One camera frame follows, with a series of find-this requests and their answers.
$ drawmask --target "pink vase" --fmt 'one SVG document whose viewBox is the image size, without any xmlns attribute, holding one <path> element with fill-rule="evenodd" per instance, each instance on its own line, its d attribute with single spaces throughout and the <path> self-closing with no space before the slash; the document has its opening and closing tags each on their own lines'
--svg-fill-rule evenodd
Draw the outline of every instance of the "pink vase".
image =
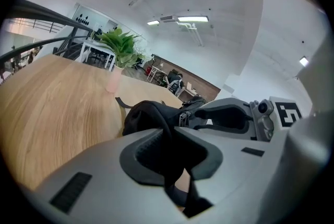
<svg viewBox="0 0 334 224">
<path fill-rule="evenodd" d="M 106 91 L 110 93 L 115 93 L 120 85 L 121 75 L 123 68 L 119 68 L 116 65 L 114 66 L 113 71 L 110 74 L 109 82 L 105 87 Z"/>
</svg>

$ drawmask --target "rectangular ceiling light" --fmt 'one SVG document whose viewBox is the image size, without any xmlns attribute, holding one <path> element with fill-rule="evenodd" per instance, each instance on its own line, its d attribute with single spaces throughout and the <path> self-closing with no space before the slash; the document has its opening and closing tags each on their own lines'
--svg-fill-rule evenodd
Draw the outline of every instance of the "rectangular ceiling light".
<svg viewBox="0 0 334 224">
<path fill-rule="evenodd" d="M 209 21 L 207 16 L 178 17 L 179 21 Z"/>
<path fill-rule="evenodd" d="M 147 24 L 149 26 L 151 26 L 151 25 L 157 25 L 157 24 L 159 24 L 159 21 L 149 21 Z"/>
<path fill-rule="evenodd" d="M 302 58 L 299 60 L 299 62 L 300 62 L 302 65 L 304 65 L 304 66 L 306 66 L 306 65 L 308 64 L 308 60 L 306 59 L 305 56 L 302 57 Z"/>
</svg>

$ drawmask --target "potted plant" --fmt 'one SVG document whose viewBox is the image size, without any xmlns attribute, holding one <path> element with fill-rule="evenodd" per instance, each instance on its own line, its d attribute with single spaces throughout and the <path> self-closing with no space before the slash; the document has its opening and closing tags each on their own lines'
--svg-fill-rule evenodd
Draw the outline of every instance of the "potted plant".
<svg viewBox="0 0 334 224">
<path fill-rule="evenodd" d="M 138 58 L 143 57 L 142 54 L 134 49 L 134 38 L 138 36 L 129 35 L 129 32 L 122 33 L 121 28 L 117 28 L 114 31 L 110 30 L 109 33 L 102 33 L 102 35 L 97 37 L 101 39 L 101 43 L 105 44 L 105 46 L 100 47 L 115 53 L 115 66 L 105 88 L 108 92 L 115 93 L 120 84 L 123 69 L 133 66 Z"/>
</svg>

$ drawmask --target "wood grain tabletop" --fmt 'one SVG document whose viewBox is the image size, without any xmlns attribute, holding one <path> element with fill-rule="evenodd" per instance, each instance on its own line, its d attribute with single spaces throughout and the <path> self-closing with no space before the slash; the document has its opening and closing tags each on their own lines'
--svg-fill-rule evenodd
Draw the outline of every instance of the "wood grain tabletop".
<svg viewBox="0 0 334 224">
<path fill-rule="evenodd" d="M 110 72 L 55 55 L 36 60 L 0 86 L 0 149 L 14 179 L 35 189 L 84 149 L 120 137 L 124 109 L 142 100 L 181 101 L 167 89 L 122 76 L 116 94 Z"/>
</svg>

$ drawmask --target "red object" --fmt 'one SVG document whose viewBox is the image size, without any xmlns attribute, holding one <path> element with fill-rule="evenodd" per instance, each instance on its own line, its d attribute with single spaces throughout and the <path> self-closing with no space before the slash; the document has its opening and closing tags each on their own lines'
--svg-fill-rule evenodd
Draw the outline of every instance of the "red object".
<svg viewBox="0 0 334 224">
<path fill-rule="evenodd" d="M 150 74 L 151 70 L 152 70 L 152 66 L 147 67 L 147 69 L 145 71 L 147 76 Z"/>
</svg>

